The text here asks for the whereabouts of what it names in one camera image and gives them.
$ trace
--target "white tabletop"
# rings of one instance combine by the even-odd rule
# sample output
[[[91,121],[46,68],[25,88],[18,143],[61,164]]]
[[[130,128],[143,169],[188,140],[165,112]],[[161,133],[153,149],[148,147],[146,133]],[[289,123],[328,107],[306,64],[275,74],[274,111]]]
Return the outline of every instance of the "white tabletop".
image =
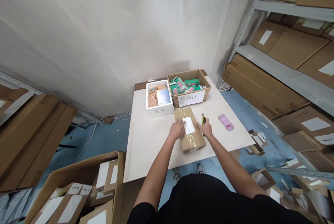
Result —
[[[212,80],[208,76],[206,76],[206,79],[212,86],[207,101],[186,107],[192,108],[198,122],[201,122],[202,113],[210,119],[214,136],[227,151],[254,144],[253,139],[220,94]],[[170,126],[175,122],[174,114],[152,118],[146,112],[145,103],[146,90],[141,89],[135,91],[132,103],[123,183],[147,175],[154,159],[168,136]],[[225,114],[234,125],[232,131],[227,131],[219,121],[218,116],[221,114]],[[204,139],[206,142],[205,147],[187,154],[183,154],[180,140],[176,140],[168,169],[215,156],[216,154],[207,138],[204,137]]]

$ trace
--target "blue floor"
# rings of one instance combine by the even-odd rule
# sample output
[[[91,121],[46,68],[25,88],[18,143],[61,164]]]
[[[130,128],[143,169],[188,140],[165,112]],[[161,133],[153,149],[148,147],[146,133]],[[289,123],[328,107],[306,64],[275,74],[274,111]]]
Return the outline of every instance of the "blue floor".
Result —
[[[253,107],[251,107],[248,102],[246,102],[235,90],[231,92],[222,92],[222,95],[230,107],[234,110],[235,114],[238,116],[245,128],[247,130],[253,129],[257,132],[263,132],[266,137],[266,141],[269,143],[268,146],[264,147],[266,154],[263,156],[248,155],[244,148],[240,149],[241,154],[238,161],[249,173],[252,173],[257,169],[262,169],[265,166],[280,167],[286,159],[295,158],[291,150],[281,141],[274,131],[270,127],[266,128],[261,124],[261,122],[263,122],[262,118],[257,115]],[[35,188],[35,191],[43,186],[48,175],[52,171],[73,164],[91,137],[94,127],[95,124],[89,126],[87,129],[76,128],[64,137],[62,144],[74,145],[76,146],[76,149],[59,148],[59,151],[55,153],[42,180]],[[97,125],[91,141],[78,161],[112,151],[126,152],[129,127],[130,116],[124,116],[121,119],[115,120],[111,125]],[[198,162],[205,167],[207,174],[220,179],[231,191],[234,191],[232,185],[229,183],[226,175],[224,174],[217,157],[204,159]],[[179,168],[181,175],[195,173],[198,162],[181,166]],[[285,189],[283,183],[281,182],[281,178],[290,187],[298,187],[288,175],[279,173],[271,174],[277,183],[276,186],[280,189]],[[160,207],[168,200],[174,185],[175,182],[173,180],[172,170],[168,170],[166,182],[161,195]]]

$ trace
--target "stack of cardboard boxes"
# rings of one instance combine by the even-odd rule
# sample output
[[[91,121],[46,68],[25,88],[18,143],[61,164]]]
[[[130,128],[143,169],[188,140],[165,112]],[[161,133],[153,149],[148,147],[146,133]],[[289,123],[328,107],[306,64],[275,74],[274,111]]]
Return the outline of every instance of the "stack of cardboard boxes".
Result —
[[[17,99],[26,92],[3,96]],[[76,112],[51,95],[36,95],[0,126],[0,192],[38,184]]]

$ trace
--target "sneaker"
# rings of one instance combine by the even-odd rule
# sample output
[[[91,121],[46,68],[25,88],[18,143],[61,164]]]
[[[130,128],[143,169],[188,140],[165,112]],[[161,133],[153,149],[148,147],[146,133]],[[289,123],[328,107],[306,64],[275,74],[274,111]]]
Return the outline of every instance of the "sneaker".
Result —
[[[176,183],[181,179],[181,173],[178,168],[173,169],[173,179],[176,181]]]
[[[205,168],[203,167],[203,165],[201,163],[197,164],[197,173],[198,174],[205,174]]]

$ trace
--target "open cardboard box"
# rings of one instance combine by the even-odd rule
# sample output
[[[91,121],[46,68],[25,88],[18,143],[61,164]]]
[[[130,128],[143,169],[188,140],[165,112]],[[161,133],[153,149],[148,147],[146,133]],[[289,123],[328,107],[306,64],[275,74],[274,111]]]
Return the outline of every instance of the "open cardboard box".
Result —
[[[173,98],[175,107],[180,107],[179,106],[179,100],[178,100],[179,96],[187,95],[187,94],[190,95],[192,93],[197,93],[197,92],[203,91],[203,90],[205,91],[203,102],[206,101],[206,99],[209,96],[209,91],[211,89],[211,85],[199,69],[186,71],[186,72],[181,72],[181,73],[170,74],[170,75],[167,76],[167,79],[170,82],[175,77],[181,78],[183,81],[192,80],[192,79],[199,79],[200,85],[207,87],[207,88],[197,90],[197,91],[192,91],[192,92],[187,92],[187,93],[183,93],[183,94],[173,95],[172,91],[170,90],[170,86],[168,86],[168,89],[170,90],[170,92],[172,94],[172,98]]]

